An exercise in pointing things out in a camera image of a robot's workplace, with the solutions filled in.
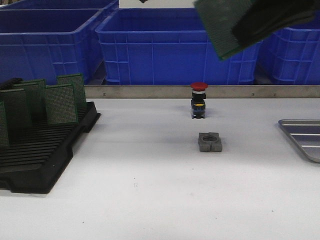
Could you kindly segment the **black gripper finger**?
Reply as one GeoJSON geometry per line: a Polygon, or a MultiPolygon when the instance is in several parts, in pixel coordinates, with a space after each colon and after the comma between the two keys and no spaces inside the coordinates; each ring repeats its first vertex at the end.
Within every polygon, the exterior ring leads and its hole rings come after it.
{"type": "Polygon", "coordinates": [[[318,0],[256,0],[231,32],[246,48],[280,29],[314,20],[319,10],[318,0]]]}

